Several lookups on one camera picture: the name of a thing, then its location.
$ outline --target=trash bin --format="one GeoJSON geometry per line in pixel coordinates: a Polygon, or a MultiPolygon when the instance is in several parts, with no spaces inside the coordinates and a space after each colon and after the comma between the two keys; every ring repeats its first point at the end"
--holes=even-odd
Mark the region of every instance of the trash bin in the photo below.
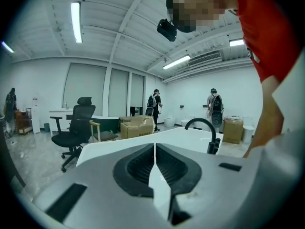
{"type": "Polygon", "coordinates": [[[44,123],[44,131],[45,132],[50,132],[50,124],[49,123],[44,123]]]}

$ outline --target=black rectangle slot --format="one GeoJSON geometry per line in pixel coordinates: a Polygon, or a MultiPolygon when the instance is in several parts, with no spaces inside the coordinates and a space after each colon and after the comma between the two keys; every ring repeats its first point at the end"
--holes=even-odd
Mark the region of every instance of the black rectangle slot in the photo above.
{"type": "Polygon", "coordinates": [[[221,163],[219,166],[222,167],[222,168],[237,171],[237,172],[239,172],[242,168],[242,166],[232,165],[232,164],[229,164],[229,163],[221,163]]]}
{"type": "Polygon", "coordinates": [[[86,186],[74,183],[47,209],[46,214],[63,222],[86,189],[86,186]]]}

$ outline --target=fluorescent light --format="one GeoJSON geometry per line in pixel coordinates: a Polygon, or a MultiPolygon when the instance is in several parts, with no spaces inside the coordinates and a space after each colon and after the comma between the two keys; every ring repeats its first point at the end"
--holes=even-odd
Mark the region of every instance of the fluorescent light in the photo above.
{"type": "Polygon", "coordinates": [[[168,64],[166,66],[164,66],[163,68],[166,70],[166,69],[171,68],[171,67],[173,67],[173,66],[175,66],[175,65],[177,65],[179,63],[182,63],[182,62],[184,62],[186,60],[189,60],[190,58],[191,57],[189,55],[184,56],[183,58],[180,58],[180,59],[178,59],[178,60],[176,60],[176,61],[174,61],[174,62],[172,62],[172,63],[170,63],[170,64],[168,64]]]}
{"type": "Polygon", "coordinates": [[[234,46],[238,46],[238,45],[244,45],[243,39],[230,41],[230,47],[234,47],[234,46]]]}
{"type": "Polygon", "coordinates": [[[14,50],[12,48],[10,48],[5,42],[1,42],[1,44],[8,50],[10,51],[11,53],[14,52],[14,50]]]}
{"type": "Polygon", "coordinates": [[[81,40],[81,4],[79,2],[71,3],[71,16],[76,43],[82,43],[81,40]]]}

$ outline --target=black office chair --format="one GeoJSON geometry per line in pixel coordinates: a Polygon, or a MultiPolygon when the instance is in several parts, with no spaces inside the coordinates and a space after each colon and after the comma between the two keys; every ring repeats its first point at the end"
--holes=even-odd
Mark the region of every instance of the black office chair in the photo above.
{"type": "Polygon", "coordinates": [[[81,97],[77,104],[73,108],[73,115],[71,119],[71,124],[68,132],[62,132],[59,124],[59,120],[62,117],[50,117],[50,119],[56,120],[56,125],[58,128],[58,135],[52,137],[52,142],[61,147],[68,147],[69,152],[62,153],[62,158],[65,155],[71,155],[63,164],[62,172],[66,172],[65,166],[71,162],[75,157],[79,157],[81,154],[81,149],[83,148],[81,144],[88,143],[91,137],[90,124],[89,121],[94,113],[95,106],[91,105],[90,97],[81,97]]]}

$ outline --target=chair headrest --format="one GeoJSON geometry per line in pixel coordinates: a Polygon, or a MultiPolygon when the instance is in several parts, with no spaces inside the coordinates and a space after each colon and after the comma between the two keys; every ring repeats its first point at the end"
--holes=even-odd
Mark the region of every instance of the chair headrest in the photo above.
{"type": "Polygon", "coordinates": [[[78,100],[77,100],[77,104],[79,105],[91,105],[92,102],[91,102],[91,97],[80,97],[78,100]]]}

